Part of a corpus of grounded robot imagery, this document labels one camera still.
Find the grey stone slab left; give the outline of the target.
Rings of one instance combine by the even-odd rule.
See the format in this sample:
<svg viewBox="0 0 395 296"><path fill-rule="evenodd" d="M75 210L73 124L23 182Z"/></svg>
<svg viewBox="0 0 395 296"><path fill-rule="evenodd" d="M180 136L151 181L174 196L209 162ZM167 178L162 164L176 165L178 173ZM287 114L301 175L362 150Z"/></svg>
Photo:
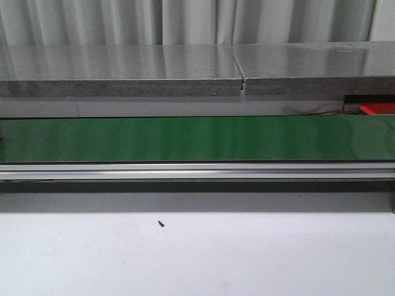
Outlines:
<svg viewBox="0 0 395 296"><path fill-rule="evenodd" d="M3 46L3 97L236 96L224 45Z"/></svg>

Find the grey stone slab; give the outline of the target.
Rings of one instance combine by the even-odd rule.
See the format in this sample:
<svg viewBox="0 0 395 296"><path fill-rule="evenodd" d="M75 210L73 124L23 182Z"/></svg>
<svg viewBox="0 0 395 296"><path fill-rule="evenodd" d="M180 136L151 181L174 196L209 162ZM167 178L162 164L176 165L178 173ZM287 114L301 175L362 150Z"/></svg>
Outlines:
<svg viewBox="0 0 395 296"><path fill-rule="evenodd" d="M394 94L394 42L235 44L247 95Z"/></svg>
<svg viewBox="0 0 395 296"><path fill-rule="evenodd" d="M224 45L3 46L3 97L236 96Z"/></svg>

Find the green conveyor belt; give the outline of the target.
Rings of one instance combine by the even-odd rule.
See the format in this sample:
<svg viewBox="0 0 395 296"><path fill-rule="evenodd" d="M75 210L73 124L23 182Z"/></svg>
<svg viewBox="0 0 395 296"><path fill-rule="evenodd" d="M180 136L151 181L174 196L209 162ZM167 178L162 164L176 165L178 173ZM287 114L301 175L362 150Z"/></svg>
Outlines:
<svg viewBox="0 0 395 296"><path fill-rule="evenodd" d="M2 163L393 160L392 115L1 121Z"/></svg>

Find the grey rear conveyor panel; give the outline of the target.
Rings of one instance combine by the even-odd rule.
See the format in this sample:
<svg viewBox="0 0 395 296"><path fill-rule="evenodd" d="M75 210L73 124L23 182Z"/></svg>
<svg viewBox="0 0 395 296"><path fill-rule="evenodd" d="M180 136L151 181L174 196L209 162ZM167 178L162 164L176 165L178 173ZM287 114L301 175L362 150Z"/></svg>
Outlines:
<svg viewBox="0 0 395 296"><path fill-rule="evenodd" d="M1 118L303 115L343 105L342 95L3 97Z"/></svg>

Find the red plate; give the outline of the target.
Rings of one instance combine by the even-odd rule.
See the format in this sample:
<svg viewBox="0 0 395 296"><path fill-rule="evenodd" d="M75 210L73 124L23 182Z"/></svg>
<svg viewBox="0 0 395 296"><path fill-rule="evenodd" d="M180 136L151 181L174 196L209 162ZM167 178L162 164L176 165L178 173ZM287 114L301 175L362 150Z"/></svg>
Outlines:
<svg viewBox="0 0 395 296"><path fill-rule="evenodd" d="M394 115L394 102L367 103L360 105L359 109L367 115Z"/></svg>

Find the grey stone slab right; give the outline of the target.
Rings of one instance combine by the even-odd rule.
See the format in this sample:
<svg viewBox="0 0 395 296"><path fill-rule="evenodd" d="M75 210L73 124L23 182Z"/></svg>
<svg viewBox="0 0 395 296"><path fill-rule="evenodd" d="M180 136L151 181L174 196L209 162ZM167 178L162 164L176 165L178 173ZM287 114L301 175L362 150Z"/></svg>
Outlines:
<svg viewBox="0 0 395 296"><path fill-rule="evenodd" d="M394 42L235 44L247 95L394 94Z"/></svg>

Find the grey pleated curtain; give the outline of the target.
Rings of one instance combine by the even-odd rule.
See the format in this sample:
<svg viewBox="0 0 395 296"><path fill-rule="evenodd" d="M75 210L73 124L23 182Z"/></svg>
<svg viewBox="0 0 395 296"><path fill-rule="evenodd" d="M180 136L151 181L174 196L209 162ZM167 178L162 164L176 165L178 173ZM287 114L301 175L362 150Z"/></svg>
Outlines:
<svg viewBox="0 0 395 296"><path fill-rule="evenodd" d="M366 41L375 1L2 1L1 44Z"/></svg>

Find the aluminium conveyor side rail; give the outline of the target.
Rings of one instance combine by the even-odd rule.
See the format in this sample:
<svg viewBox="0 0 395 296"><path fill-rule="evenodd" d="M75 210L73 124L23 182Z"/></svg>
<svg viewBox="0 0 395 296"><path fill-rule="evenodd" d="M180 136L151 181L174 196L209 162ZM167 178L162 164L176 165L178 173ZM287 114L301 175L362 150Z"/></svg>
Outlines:
<svg viewBox="0 0 395 296"><path fill-rule="evenodd" d="M3 181L393 180L394 162L67 163L1 165Z"/></svg>

